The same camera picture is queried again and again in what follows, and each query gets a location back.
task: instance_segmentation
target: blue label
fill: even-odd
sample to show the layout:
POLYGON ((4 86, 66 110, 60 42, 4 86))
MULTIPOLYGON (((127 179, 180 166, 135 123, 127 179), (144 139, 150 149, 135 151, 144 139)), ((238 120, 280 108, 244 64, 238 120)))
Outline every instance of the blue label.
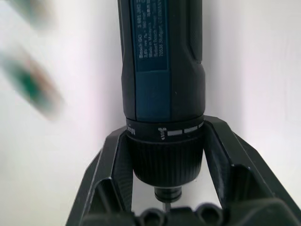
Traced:
POLYGON ((168 70, 165 0, 133 0, 137 72, 168 70))

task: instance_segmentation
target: white stripe marking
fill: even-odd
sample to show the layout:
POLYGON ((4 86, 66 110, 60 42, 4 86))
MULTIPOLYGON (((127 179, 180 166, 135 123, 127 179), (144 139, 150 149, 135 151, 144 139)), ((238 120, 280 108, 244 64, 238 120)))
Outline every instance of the white stripe marking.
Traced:
POLYGON ((201 124, 199 124, 198 127, 201 128, 203 126, 203 124, 204 124, 204 122, 202 122, 201 124))
POLYGON ((195 131, 195 130, 197 130, 197 129, 198 129, 197 126, 192 127, 192 128, 188 128, 188 129, 185 129, 185 130, 184 130, 184 133, 191 133, 191 132, 193 132, 193 131, 195 131))
POLYGON ((175 130, 175 131, 168 131, 167 135, 170 136, 177 136, 177 135, 181 135, 183 133, 182 130, 175 130))

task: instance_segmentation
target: blurred object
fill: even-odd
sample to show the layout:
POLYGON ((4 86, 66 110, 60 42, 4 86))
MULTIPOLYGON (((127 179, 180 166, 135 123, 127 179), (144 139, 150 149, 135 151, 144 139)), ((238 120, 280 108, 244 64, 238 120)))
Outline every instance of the blurred object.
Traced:
POLYGON ((47 72, 23 51, 25 60, 15 59, 0 53, 0 66, 4 69, 16 90, 38 109, 49 117, 57 111, 61 96, 55 89, 47 72))
POLYGON ((7 0, 35 29, 49 27, 52 21, 50 0, 7 0))

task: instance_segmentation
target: white wall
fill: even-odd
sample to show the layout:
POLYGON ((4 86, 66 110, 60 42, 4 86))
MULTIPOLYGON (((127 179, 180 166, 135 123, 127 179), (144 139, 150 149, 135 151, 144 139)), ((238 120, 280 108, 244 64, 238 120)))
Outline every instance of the white wall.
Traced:
MULTIPOLYGON (((301 2, 204 0, 207 114, 253 145, 301 207, 301 2)), ((64 225, 83 172, 125 124, 117 1, 55 0, 56 26, 37 33, 0 1, 0 49, 22 43, 64 97, 45 120, 0 71, 0 225, 64 225)), ((160 207, 135 181, 133 209, 160 207)), ((217 203, 204 163, 177 205, 217 203)))

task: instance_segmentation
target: electric screwdriver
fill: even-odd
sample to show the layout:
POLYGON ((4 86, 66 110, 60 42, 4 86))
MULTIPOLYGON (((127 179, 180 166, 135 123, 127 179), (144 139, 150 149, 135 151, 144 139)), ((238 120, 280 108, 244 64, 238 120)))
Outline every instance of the electric screwdriver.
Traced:
POLYGON ((205 72, 202 0, 119 0, 122 91, 136 176, 170 203, 199 174, 205 72))

